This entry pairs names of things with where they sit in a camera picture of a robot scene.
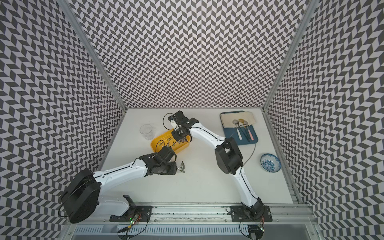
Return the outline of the clear plastic cup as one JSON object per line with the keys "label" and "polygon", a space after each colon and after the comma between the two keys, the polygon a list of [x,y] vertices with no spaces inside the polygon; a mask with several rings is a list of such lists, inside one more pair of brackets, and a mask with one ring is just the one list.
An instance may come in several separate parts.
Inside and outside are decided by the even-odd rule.
{"label": "clear plastic cup", "polygon": [[150,141],[154,138],[154,129],[150,124],[144,124],[140,127],[140,133],[144,139]]}

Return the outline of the beige folded cloth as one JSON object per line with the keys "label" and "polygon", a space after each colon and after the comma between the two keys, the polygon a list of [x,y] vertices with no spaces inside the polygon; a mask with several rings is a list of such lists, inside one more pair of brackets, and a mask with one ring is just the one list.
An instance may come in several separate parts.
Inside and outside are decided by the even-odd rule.
{"label": "beige folded cloth", "polygon": [[221,113],[220,119],[222,121],[222,125],[224,128],[234,128],[235,124],[233,123],[233,120],[239,120],[239,119],[243,119],[244,121],[247,121],[249,125],[253,125],[256,123],[256,119],[253,113],[249,111]]}

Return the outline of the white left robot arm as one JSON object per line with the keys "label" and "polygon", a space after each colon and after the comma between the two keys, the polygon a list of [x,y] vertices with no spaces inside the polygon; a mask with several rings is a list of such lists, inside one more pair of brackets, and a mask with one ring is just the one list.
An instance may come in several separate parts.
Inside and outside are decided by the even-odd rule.
{"label": "white left robot arm", "polygon": [[175,175],[177,155],[171,147],[163,147],[158,153],[136,158],[133,162],[110,170],[91,172],[84,169],[77,173],[60,196],[61,208],[70,223],[80,223],[90,216],[108,215],[112,218],[131,217],[136,206],[132,198],[124,200],[107,196],[113,188],[131,180],[152,175]]}

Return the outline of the aluminium corner post right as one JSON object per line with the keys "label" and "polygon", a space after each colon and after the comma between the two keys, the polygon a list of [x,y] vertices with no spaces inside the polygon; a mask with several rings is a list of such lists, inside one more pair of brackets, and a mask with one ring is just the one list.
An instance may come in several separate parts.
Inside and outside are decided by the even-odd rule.
{"label": "aluminium corner post right", "polygon": [[263,110],[266,111],[271,104],[274,96],[276,95],[276,92],[278,91],[278,88],[286,74],[286,71],[292,61],[292,58],[303,38],[303,35],[306,32],[306,29],[308,27],[308,24],[311,21],[312,16],[315,14],[315,10],[318,7],[318,4],[320,3],[319,0],[310,0],[307,9],[304,12],[303,18],[301,19],[298,29],[296,30],[293,40],[288,48],[287,54],[282,62],[281,68],[278,72],[278,75],[272,85],[272,88],[267,96],[267,99],[265,101],[265,104],[263,106]]}

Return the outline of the aluminium corner post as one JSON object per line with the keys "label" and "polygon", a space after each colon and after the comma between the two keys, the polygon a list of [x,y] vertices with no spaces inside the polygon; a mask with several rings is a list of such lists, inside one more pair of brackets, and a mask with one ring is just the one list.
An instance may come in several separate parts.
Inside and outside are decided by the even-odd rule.
{"label": "aluminium corner post", "polygon": [[96,66],[97,70],[101,74],[105,84],[111,91],[112,95],[117,100],[119,106],[123,109],[124,112],[127,111],[125,102],[123,101],[122,97],[120,96],[119,92],[117,91],[113,81],[111,80],[109,74],[107,73],[106,69],[104,68],[99,56],[97,55],[97,52],[95,51],[94,47],[92,46],[91,42],[89,41],[89,38],[85,34],[82,26],[80,25],[77,17],[75,16],[74,12],[72,11],[72,8],[68,1],[65,0],[57,0],[56,1],[59,7],[62,9],[63,13],[65,14],[67,20],[69,21],[70,25],[72,26],[73,30],[75,31],[77,37],[79,38],[80,42],[84,46],[86,52],[92,59],[94,65]]}
{"label": "aluminium corner post", "polygon": [[308,27],[308,24],[311,21],[312,16],[315,14],[315,10],[318,7],[318,4],[320,3],[319,0],[310,0],[307,9],[304,12],[303,18],[301,19],[298,29],[296,30],[293,40],[288,48],[287,54],[282,62],[281,68],[278,72],[278,75],[272,85],[272,88],[267,96],[267,99],[265,101],[265,104],[263,106],[263,110],[266,111],[271,104],[274,96],[276,95],[276,92],[278,91],[278,88],[286,74],[286,71],[292,61],[292,58],[303,38],[303,35],[306,32],[306,29]]}

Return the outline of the teal plastic tray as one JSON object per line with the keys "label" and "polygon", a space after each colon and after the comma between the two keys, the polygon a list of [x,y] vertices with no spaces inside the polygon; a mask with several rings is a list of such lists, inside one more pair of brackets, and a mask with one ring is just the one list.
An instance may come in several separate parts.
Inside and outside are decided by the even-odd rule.
{"label": "teal plastic tray", "polygon": [[225,137],[233,137],[239,146],[259,142],[259,138],[253,127],[256,120],[251,112],[233,111],[220,113],[220,120]]}

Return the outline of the white handled spoon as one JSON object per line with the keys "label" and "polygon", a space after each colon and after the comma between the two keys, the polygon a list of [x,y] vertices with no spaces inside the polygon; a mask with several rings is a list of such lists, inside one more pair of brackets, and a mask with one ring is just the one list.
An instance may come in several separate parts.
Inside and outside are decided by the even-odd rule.
{"label": "white handled spoon", "polygon": [[239,140],[241,141],[243,138],[242,138],[242,135],[241,135],[241,132],[240,132],[240,129],[239,129],[239,121],[238,120],[233,120],[233,124],[235,125],[236,127],[236,130],[237,130],[237,134],[238,134],[238,138]]}

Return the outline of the aluminium corner post left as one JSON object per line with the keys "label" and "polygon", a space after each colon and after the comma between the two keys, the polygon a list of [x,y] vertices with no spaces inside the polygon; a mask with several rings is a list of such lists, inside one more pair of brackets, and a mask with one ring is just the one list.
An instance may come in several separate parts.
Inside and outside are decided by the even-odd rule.
{"label": "aluminium corner post left", "polygon": [[106,69],[104,68],[99,56],[97,55],[97,52],[95,51],[94,47],[92,46],[91,42],[89,41],[89,38],[85,34],[82,26],[80,25],[77,17],[75,16],[74,12],[72,11],[72,8],[68,1],[65,0],[57,0],[56,1],[59,7],[62,9],[63,13],[65,14],[67,20],[69,21],[70,25],[72,26],[73,30],[75,31],[77,37],[79,38],[80,42],[84,46],[86,52],[92,59],[94,65],[96,66],[97,70],[101,74],[105,84],[111,91],[112,95],[117,100],[119,106],[123,109],[124,112],[127,111],[125,102],[123,101],[122,97],[120,96],[119,92],[117,91],[113,81],[111,80],[109,74],[107,73]]}

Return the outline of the blue patterned bowl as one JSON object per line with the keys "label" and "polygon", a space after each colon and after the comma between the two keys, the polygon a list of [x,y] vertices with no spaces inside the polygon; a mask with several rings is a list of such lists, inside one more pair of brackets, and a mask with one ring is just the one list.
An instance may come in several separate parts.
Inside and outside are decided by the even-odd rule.
{"label": "blue patterned bowl", "polygon": [[277,173],[282,168],[279,158],[272,154],[263,154],[260,162],[263,169],[270,173]]}

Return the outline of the pink handled spoon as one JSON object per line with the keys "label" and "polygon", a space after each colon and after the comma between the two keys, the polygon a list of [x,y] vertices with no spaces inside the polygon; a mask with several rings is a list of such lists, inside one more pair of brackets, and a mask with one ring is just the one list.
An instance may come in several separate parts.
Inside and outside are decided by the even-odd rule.
{"label": "pink handled spoon", "polygon": [[247,128],[248,133],[249,133],[249,136],[250,136],[250,139],[253,141],[253,140],[254,140],[254,137],[253,137],[253,135],[252,135],[252,133],[251,133],[251,130],[250,130],[250,128],[249,128],[249,125],[248,125],[248,122],[247,122],[247,121],[244,121],[244,126]]}

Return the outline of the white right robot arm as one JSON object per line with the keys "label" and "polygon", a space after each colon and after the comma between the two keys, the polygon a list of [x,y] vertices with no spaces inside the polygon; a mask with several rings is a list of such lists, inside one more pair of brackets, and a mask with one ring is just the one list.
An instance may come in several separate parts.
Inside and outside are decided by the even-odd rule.
{"label": "white right robot arm", "polygon": [[218,167],[234,180],[247,219],[262,219],[266,206],[247,179],[243,170],[243,155],[236,141],[215,134],[195,118],[188,119],[182,111],[172,114],[168,120],[173,127],[172,136],[176,141],[190,136],[191,139],[199,139],[213,147]]}

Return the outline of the yellow plastic storage box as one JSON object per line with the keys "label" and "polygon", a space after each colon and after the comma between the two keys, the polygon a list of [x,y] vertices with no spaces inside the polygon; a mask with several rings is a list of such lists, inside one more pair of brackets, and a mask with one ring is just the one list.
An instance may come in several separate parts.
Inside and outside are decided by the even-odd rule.
{"label": "yellow plastic storage box", "polygon": [[173,138],[172,131],[167,131],[158,137],[155,137],[151,142],[153,152],[158,153],[163,147],[171,147],[173,151],[178,154],[189,146],[190,137],[184,140],[176,141]]}

